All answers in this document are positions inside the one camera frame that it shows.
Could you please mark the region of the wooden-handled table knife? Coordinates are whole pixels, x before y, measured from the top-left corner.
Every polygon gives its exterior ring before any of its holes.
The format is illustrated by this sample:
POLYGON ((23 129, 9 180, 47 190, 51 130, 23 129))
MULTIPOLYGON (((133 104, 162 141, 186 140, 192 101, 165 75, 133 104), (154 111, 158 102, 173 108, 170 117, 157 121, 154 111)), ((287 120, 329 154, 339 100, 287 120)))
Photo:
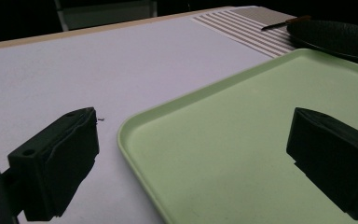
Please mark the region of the wooden-handled table knife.
POLYGON ((277 29, 277 28, 281 28, 283 26, 287 26, 287 25, 289 25, 291 23, 295 23, 295 22, 299 22, 299 21, 307 21, 307 20, 310 20, 310 19, 311 19, 311 16, 309 16, 309 15, 300 16, 300 17, 296 17, 296 18, 292 18, 292 19, 283 21, 283 22, 279 22, 279 23, 275 23, 275 24, 265 26, 265 27, 261 28, 261 31, 277 29))

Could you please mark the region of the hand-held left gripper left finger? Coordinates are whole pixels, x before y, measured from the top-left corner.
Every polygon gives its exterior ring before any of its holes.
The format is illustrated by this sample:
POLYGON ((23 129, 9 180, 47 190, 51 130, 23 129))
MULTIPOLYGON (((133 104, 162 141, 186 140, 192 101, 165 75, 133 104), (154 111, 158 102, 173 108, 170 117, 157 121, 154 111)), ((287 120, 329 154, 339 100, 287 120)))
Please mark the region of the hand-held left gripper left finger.
POLYGON ((7 183, 14 213, 29 221, 60 217, 99 154, 96 111, 69 112, 8 156, 7 183))

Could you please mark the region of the light green tray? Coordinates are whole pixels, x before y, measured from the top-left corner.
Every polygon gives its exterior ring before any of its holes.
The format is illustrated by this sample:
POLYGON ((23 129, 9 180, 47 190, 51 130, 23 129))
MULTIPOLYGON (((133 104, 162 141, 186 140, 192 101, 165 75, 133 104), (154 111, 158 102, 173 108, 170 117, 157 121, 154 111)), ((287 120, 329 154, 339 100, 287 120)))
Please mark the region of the light green tray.
POLYGON ((298 49, 126 120, 117 143, 166 224, 358 224, 287 154, 299 107, 358 130, 358 64, 298 49))

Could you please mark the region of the grey-framed background desk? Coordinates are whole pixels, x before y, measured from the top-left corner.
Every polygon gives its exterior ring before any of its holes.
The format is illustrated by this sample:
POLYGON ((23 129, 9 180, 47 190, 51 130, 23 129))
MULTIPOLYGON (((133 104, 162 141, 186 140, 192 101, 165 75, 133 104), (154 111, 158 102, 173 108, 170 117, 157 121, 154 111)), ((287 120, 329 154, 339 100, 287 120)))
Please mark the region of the grey-framed background desk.
POLYGON ((157 16, 156 0, 54 0, 64 31, 157 16))

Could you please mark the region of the white table board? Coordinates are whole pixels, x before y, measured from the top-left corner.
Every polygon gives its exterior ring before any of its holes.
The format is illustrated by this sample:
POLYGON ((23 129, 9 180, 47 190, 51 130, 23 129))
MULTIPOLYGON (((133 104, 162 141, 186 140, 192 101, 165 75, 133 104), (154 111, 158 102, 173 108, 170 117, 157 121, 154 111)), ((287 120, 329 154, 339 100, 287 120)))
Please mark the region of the white table board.
POLYGON ((47 224, 162 224, 123 159, 120 124, 266 60, 189 17, 0 49, 0 169, 61 115, 93 107, 100 152, 62 217, 47 224))

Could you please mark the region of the striped woven placemat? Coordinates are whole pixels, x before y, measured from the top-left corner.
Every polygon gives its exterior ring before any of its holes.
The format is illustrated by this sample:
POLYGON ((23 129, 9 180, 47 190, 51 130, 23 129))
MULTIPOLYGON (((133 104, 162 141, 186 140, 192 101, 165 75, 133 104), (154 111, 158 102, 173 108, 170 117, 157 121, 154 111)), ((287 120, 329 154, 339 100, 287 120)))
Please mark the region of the striped woven placemat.
POLYGON ((291 52, 296 47, 282 28, 262 31, 262 28, 293 16, 266 7, 236 7, 201 14, 192 21, 231 40, 239 42, 271 58, 291 52))

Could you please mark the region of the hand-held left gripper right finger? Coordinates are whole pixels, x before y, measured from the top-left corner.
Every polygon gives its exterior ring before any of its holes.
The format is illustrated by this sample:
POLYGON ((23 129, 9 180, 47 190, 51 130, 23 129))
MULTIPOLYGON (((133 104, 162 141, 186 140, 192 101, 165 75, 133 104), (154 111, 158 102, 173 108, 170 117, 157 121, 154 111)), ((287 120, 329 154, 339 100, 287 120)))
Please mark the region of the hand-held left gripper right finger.
POLYGON ((298 107, 286 153, 338 208, 358 220, 357 129, 324 113, 298 107))

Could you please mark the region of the black round plate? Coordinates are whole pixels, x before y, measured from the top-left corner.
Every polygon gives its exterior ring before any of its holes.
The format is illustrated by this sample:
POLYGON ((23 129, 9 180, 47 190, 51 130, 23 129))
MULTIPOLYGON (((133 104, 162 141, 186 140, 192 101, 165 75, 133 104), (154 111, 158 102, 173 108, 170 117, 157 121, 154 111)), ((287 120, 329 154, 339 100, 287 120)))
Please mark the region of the black round plate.
POLYGON ((299 21, 286 27, 298 45, 358 63, 358 25, 339 21, 299 21))

